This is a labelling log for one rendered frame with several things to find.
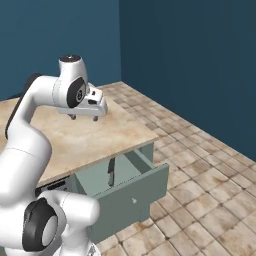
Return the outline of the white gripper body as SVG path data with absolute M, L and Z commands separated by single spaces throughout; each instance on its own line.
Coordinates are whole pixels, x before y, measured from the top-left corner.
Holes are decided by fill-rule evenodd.
M 103 117 L 108 112 L 108 106 L 105 98 L 102 98 L 98 104 L 90 105 L 87 100 L 83 100 L 75 108 L 58 108 L 60 114 L 73 114 L 73 115 L 82 115 L 82 116 L 98 116 Z

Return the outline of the grey-green open drawer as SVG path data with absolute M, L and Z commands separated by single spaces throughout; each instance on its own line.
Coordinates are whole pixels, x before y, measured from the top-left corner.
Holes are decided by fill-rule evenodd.
M 100 204 L 100 216 L 88 228 L 91 240 L 99 243 L 135 222 L 145 221 L 150 204 L 166 195 L 167 181 L 168 165 L 163 164 L 93 196 Z

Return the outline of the black appliance under counter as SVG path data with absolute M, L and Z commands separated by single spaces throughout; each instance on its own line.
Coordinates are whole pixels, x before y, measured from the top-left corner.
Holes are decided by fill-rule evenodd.
M 41 187 L 37 187 L 35 190 L 35 196 L 38 197 L 42 192 L 47 190 L 67 190 L 67 181 L 69 177 L 64 177 L 59 180 L 55 180 L 51 183 L 48 183 L 46 185 L 43 185 Z

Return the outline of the black-handled knife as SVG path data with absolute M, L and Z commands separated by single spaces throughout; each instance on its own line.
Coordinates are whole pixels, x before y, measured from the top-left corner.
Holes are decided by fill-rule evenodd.
M 109 160 L 108 164 L 108 174 L 109 174 L 109 180 L 108 180 L 108 185 L 110 187 L 114 186 L 114 181 L 115 181 L 115 158 L 112 158 Z

